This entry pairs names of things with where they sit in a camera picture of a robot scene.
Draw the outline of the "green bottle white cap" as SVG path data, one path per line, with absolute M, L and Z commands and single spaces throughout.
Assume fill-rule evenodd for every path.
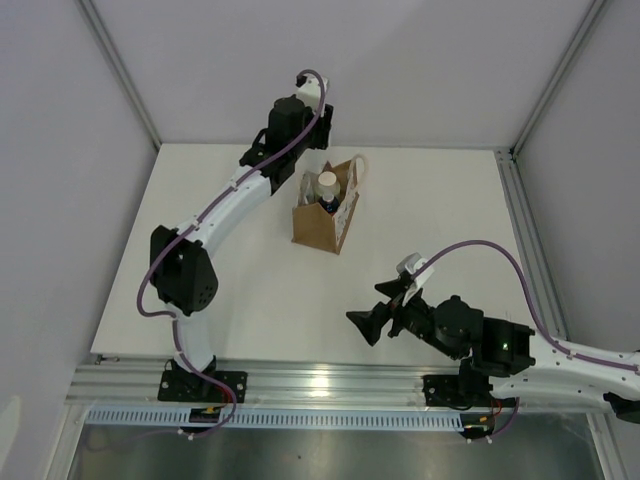
M 341 185 L 337 175 L 333 171 L 324 171 L 317 177 L 314 192 L 317 198 L 323 196 L 340 197 Z

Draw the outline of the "orange bottle blue cap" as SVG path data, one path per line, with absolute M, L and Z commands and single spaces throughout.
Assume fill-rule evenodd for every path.
M 336 214 L 340 207 L 339 199 L 332 193 L 322 194 L 318 199 L 318 203 L 330 215 Z

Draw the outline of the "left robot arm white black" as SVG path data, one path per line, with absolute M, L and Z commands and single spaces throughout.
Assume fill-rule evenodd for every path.
M 293 175 L 306 150 L 328 147 L 332 114 L 320 94 L 276 100 L 267 127 L 216 198 L 193 219 L 152 232 L 145 280 L 164 304 L 157 314 L 172 318 L 175 361 L 186 370 L 180 387 L 195 401 L 208 399 L 216 387 L 215 375 L 206 370 L 215 356 L 203 314 L 219 288 L 214 255 L 232 230 Z

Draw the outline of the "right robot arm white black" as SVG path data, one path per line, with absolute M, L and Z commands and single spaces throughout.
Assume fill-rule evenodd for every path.
M 406 273 L 375 288 L 388 302 L 346 314 L 369 345 L 380 340 L 384 328 L 389 337 L 407 332 L 459 364 L 455 375 L 424 376 L 427 405 L 470 410 L 531 401 L 609 410 L 622 421 L 638 423 L 638 353 L 588 362 L 558 340 L 489 317 L 457 295 L 431 306 L 420 292 L 409 292 Z

